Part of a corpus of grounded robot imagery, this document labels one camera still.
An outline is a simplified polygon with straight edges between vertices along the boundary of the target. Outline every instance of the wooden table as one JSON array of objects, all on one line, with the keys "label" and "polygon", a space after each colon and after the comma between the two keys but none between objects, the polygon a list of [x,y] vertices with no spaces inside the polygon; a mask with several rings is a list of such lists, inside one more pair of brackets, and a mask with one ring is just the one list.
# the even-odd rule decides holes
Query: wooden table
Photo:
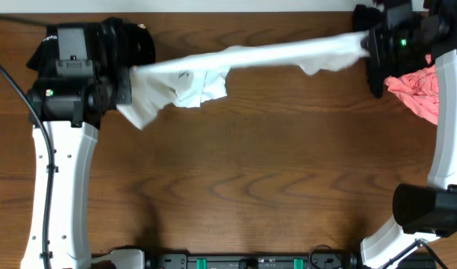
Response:
[{"label": "wooden table", "polygon": [[[144,23],[159,61],[350,31],[350,13],[124,13]],[[0,22],[0,61],[24,88],[44,29]],[[424,185],[436,126],[394,95],[374,99],[364,64],[306,76],[298,67],[240,69],[228,97],[169,107],[142,132],[119,113],[102,121],[92,168],[93,253],[137,244],[192,253],[307,252],[359,247],[391,215],[400,182]],[[0,75],[0,268],[17,268],[34,191],[28,110]],[[457,235],[434,243],[457,268]]]}]

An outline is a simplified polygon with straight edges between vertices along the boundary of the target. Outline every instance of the pink cloth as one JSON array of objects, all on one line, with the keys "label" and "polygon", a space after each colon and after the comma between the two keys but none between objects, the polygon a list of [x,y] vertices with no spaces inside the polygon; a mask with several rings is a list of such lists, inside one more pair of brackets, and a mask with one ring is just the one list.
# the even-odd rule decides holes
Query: pink cloth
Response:
[{"label": "pink cloth", "polygon": [[[426,60],[430,63],[431,55],[427,55]],[[387,90],[394,93],[417,116],[438,124],[439,85],[434,65],[399,78],[386,78],[384,83]]]}]

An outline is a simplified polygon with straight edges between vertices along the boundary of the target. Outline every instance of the black mount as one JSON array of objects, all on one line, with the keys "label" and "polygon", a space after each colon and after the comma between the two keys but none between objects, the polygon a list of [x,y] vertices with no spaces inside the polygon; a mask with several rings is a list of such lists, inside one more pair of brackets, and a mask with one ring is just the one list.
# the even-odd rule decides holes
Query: black mount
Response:
[{"label": "black mount", "polygon": [[[166,254],[149,262],[147,269],[361,269],[361,258],[339,250],[316,251],[310,256],[252,255],[214,256],[190,254]],[[424,254],[411,254],[402,260],[399,269],[435,269],[435,261]]]},{"label": "black mount", "polygon": [[99,129],[106,111],[132,103],[129,68],[153,62],[155,47],[145,27],[117,18],[50,25],[27,63],[39,72],[28,98],[42,121]]},{"label": "black mount", "polygon": [[393,215],[405,233],[449,237],[457,232],[457,185],[445,191],[401,184],[394,191]]}]

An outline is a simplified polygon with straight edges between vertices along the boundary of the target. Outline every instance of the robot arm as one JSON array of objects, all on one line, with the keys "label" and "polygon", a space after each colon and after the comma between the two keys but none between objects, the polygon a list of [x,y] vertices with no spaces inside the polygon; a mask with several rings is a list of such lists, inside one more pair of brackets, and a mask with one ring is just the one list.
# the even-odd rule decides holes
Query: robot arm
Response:
[{"label": "robot arm", "polygon": [[[111,261],[116,268],[144,268],[141,250],[115,250],[92,259],[87,203],[88,175],[102,116],[117,104],[131,103],[129,68],[154,62],[151,37],[146,29],[114,18],[103,23],[50,25],[47,36],[29,62],[38,67],[39,78],[28,99],[54,149],[49,267],[90,268],[97,262]],[[31,233],[21,262],[24,269],[45,268],[41,250],[48,156],[39,128],[34,128],[33,137],[37,169]]]},{"label": "robot arm", "polygon": [[[393,31],[404,31],[398,40],[411,41],[412,46],[419,46],[414,49],[422,53],[430,47],[435,58],[440,103],[429,187],[398,186],[393,197],[393,216],[361,243],[363,264],[371,268],[396,268],[419,247],[416,240],[429,243],[457,232],[457,1],[437,1],[432,6],[435,10],[431,10],[431,17],[421,21],[419,30]],[[374,32],[371,38],[376,40]]]}]

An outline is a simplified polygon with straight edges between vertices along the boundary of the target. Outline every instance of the black cable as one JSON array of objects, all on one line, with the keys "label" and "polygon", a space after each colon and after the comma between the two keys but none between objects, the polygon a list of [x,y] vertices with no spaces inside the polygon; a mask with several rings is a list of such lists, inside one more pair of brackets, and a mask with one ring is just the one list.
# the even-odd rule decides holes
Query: black cable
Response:
[{"label": "black cable", "polygon": [[31,19],[23,19],[23,18],[17,18],[17,17],[12,17],[12,16],[5,16],[5,15],[0,15],[0,20],[5,20],[8,22],[17,22],[17,23],[22,23],[25,25],[32,25],[32,26],[39,26],[39,27],[46,27],[48,24],[43,23],[43,22],[37,22]]},{"label": "black cable", "polygon": [[50,269],[50,252],[49,252],[49,214],[50,214],[50,202],[52,201],[52,183],[54,182],[54,150],[52,148],[52,142],[50,141],[49,134],[45,126],[40,121],[37,113],[35,112],[34,108],[32,107],[31,103],[28,101],[25,94],[20,89],[19,85],[10,77],[9,73],[5,71],[4,67],[0,64],[0,73],[9,81],[10,85],[16,90],[16,92],[20,95],[24,103],[27,105],[29,111],[31,112],[33,118],[37,123],[37,127],[40,128],[42,131],[43,139],[46,142],[47,154],[49,159],[49,165],[47,165],[47,190],[46,190],[46,201],[45,201],[45,208],[43,210],[43,225],[42,225],[42,259],[43,259],[43,266],[45,269]]},{"label": "black cable", "polygon": [[416,239],[414,240],[414,243],[413,244],[410,244],[408,247],[406,247],[400,254],[396,255],[396,257],[394,257],[393,259],[390,259],[390,261],[385,264],[383,266],[382,269],[387,269],[388,267],[390,267],[393,263],[395,263],[396,261],[398,261],[399,259],[402,259],[404,256],[406,256],[406,254],[408,254],[410,251],[412,251],[414,248],[416,247],[425,247],[426,250],[428,250],[428,253],[429,255],[439,264],[439,266],[441,266],[441,268],[443,269],[449,269],[444,263],[443,261],[441,261],[441,259],[438,257],[438,255],[436,255],[436,253],[434,252],[434,250],[431,249],[431,247],[429,247],[429,245],[423,241],[423,240],[420,240],[420,239]]},{"label": "black cable", "polygon": [[[311,257],[313,255],[313,253],[315,252],[315,250],[320,247],[325,247],[325,248],[331,250],[330,246],[325,245],[325,244],[319,244],[310,251],[310,254],[308,255],[308,261],[310,262],[311,266],[314,267],[315,269],[321,269],[321,268],[313,262]],[[338,260],[340,260],[341,265],[343,265],[343,260],[336,253],[334,255],[338,258]]]},{"label": "black cable", "polygon": [[417,243],[416,241],[413,243],[413,244],[410,244],[408,247],[406,247],[402,252],[400,252],[398,255],[396,255],[394,258],[390,259],[390,261],[385,264],[382,269],[387,269],[389,268],[392,264],[394,264],[395,262],[397,262],[398,260],[404,258],[404,256],[406,256],[406,254],[408,254],[410,251],[412,251],[413,249],[415,249],[417,247]]},{"label": "black cable", "polygon": [[432,248],[430,246],[428,246],[428,244],[423,241],[423,240],[416,240],[416,244],[418,244],[418,246],[423,246],[426,248],[426,250],[428,250],[428,253],[429,255],[434,259],[436,260],[436,262],[439,264],[439,266],[441,266],[441,268],[443,269],[448,269],[447,266],[443,263],[443,261],[441,261],[441,259],[438,257],[438,255],[436,255],[435,251],[432,250]]}]

